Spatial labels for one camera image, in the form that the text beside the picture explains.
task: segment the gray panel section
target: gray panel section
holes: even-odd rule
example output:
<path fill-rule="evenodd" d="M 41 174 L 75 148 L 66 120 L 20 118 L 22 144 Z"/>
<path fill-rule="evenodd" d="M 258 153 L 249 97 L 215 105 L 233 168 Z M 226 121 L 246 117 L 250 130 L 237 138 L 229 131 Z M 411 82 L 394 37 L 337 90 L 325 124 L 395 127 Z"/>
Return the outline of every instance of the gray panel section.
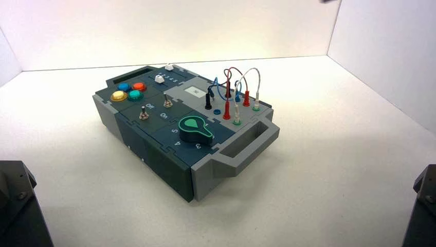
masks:
<path fill-rule="evenodd" d="M 214 148 L 191 167 L 194 197 L 203 199 L 224 178 L 237 176 L 279 136 L 279 127 L 271 122 L 273 110 L 251 119 L 240 131 Z"/>
<path fill-rule="evenodd" d="M 260 116 L 267 109 L 270 109 L 264 105 L 260 105 L 260 111 L 253 111 L 252 106 L 254 105 L 254 98 L 250 97 L 250 104 L 251 105 L 249 107 L 242 106 L 242 102 L 244 99 L 241 98 L 241 102 L 238 102 L 238 106 L 239 106 L 239 116 L 240 116 L 240 119 L 242 121 L 242 124 L 241 125 L 234 125 L 233 124 L 233 118 L 234 118 L 234 102 L 233 101 L 230 102 L 230 116 L 231 116 L 231 118 L 229 120 L 225 120 L 225 119 L 223 119 L 225 101 L 218 95 L 218 93 L 216 92 L 216 89 L 213 89 L 213 91 L 215 93 L 215 100 L 214 101 L 211 100 L 211 102 L 210 102 L 212 105 L 212 109 L 206 110 L 204 108 L 204 106 L 206 104 L 206 96 L 198 98 L 198 97 L 193 96 L 192 94 L 185 91 L 185 89 L 190 88 L 192 86 L 194 86 L 194 87 L 196 87 L 204 92 L 207 92 L 207 88 L 210 86 L 210 83 L 208 83 L 203 78 L 194 77 L 191 80 L 183 82 L 183 84 L 180 86 L 176 86 L 176 87 L 173 87 L 173 88 L 165 91 L 165 93 L 167 93 L 169 96 L 171 96 L 175 99 L 182 100 L 185 105 L 187 105 L 187 106 L 193 108 L 194 110 L 200 112 L 201 114 L 207 116 L 209 121 L 214 121 L 213 119 L 215 118 L 216 120 L 220 121 L 221 125 L 224 125 L 225 127 L 227 127 L 228 129 L 230 129 L 234 132 L 241 130 L 246 124 L 248 124 L 251 121 L 251 119 L 253 117 Z M 221 115 L 215 115 L 213 113 L 213 110 L 215 110 L 215 109 L 221 110 Z"/>
<path fill-rule="evenodd" d="M 115 120 L 115 113 L 117 113 L 118 111 L 111 106 L 111 103 L 109 101 L 107 103 L 104 103 L 104 100 L 98 95 L 93 95 L 93 99 L 103 124 L 120 141 L 123 141 L 117 122 Z"/>

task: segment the white backdrop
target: white backdrop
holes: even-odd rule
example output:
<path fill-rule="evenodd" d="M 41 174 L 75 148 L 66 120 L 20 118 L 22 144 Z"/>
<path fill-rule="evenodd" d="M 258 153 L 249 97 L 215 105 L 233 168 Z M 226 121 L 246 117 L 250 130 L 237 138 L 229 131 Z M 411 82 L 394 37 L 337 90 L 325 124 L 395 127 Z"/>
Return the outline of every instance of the white backdrop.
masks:
<path fill-rule="evenodd" d="M 325 55 L 339 1 L 1 0 L 23 70 Z"/>
<path fill-rule="evenodd" d="M 11 47 L 0 29 L 0 86 L 21 71 Z"/>
<path fill-rule="evenodd" d="M 329 56 L 436 133 L 436 1 L 343 0 Z"/>

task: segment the off label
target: off label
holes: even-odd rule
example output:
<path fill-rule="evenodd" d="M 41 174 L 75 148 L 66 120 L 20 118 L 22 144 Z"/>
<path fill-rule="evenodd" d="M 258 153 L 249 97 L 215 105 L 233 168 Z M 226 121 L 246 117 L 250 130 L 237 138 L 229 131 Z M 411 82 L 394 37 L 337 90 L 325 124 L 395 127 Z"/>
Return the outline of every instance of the off label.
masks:
<path fill-rule="evenodd" d="M 152 105 L 152 104 L 150 104 L 150 103 L 148 103 L 148 104 L 146 104 L 146 107 L 148 108 L 148 109 L 153 109 L 154 108 L 154 105 Z"/>

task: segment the round button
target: round button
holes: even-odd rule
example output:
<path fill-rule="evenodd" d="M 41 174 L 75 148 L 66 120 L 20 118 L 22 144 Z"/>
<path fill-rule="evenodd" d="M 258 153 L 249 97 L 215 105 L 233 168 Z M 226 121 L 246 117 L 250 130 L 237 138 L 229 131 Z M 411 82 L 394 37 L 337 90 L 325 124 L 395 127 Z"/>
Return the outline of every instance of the round button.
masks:
<path fill-rule="evenodd" d="M 127 94 L 124 91 L 115 91 L 111 95 L 112 101 L 123 101 L 127 98 Z"/>
<path fill-rule="evenodd" d="M 142 82 L 137 82 L 137 83 L 133 84 L 133 90 L 140 90 L 143 92 L 143 91 L 147 90 L 147 86 Z"/>
<path fill-rule="evenodd" d="M 142 98 L 142 93 L 139 90 L 133 90 L 129 93 L 129 100 L 136 101 Z"/>
<path fill-rule="evenodd" d="M 127 83 L 121 83 L 118 85 L 118 90 L 128 91 L 130 90 L 130 86 Z"/>

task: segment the screw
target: screw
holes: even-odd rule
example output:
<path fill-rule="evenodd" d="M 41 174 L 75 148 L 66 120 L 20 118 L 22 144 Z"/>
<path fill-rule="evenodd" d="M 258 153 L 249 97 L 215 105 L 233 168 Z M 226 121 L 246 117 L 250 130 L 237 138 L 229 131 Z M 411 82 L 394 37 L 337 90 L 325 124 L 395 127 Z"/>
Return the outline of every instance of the screw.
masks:
<path fill-rule="evenodd" d="M 425 196 L 425 200 L 427 200 L 427 202 L 434 204 L 436 203 L 436 198 L 432 197 L 432 196 Z"/>
<path fill-rule="evenodd" d="M 27 197 L 27 192 L 20 192 L 18 195 L 16 195 L 16 199 L 21 201 L 22 199 Z"/>

